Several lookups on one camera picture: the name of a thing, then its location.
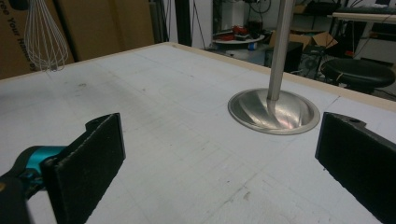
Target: black stool seat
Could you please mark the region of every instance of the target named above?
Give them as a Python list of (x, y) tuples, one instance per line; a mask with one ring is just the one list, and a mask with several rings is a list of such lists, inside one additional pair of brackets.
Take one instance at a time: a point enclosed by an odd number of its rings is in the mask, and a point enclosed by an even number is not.
[(354, 59), (334, 59), (320, 67), (333, 83), (345, 83), (352, 90), (386, 87), (395, 81), (395, 74), (385, 65)]

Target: black foam pad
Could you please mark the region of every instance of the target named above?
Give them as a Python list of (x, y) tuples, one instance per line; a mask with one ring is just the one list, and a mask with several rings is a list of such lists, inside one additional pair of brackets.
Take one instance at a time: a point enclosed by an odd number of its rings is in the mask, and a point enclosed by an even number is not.
[(365, 123), (324, 113), (315, 157), (383, 223), (396, 223), (396, 145)]
[(86, 129), (40, 163), (58, 223), (85, 223), (125, 159), (119, 114), (94, 119)]

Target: wire whisk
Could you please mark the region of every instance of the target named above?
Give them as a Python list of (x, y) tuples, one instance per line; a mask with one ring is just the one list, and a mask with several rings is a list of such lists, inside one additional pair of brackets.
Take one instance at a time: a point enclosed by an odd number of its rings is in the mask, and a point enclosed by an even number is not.
[(59, 71), (67, 60), (67, 44), (44, 0), (30, 0), (25, 27), (29, 58), (42, 71)]

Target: table surface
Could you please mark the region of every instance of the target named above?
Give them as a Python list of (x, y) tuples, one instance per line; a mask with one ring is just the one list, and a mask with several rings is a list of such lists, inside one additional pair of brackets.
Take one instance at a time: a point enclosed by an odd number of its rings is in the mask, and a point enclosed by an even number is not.
[[(379, 223), (315, 159), (319, 125), (279, 136), (230, 116), (232, 96), (269, 72), (167, 43), (1, 80), (0, 173), (120, 112), (127, 158), (88, 223)], [(282, 90), (396, 142), (394, 102), (288, 74)], [(28, 204), (35, 223), (55, 223), (45, 191)]]

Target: red object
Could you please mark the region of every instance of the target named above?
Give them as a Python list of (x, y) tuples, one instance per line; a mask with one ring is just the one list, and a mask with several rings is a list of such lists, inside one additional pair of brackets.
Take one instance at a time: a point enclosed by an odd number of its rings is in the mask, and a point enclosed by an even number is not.
[(244, 28), (242, 26), (234, 26), (233, 27), (233, 33), (235, 35), (247, 35), (248, 34), (248, 29)]
[(347, 50), (345, 53), (346, 56), (353, 57), (354, 53), (351, 50)]
[(217, 35), (215, 38), (218, 40), (229, 41), (229, 40), (235, 40), (235, 35), (233, 34)]

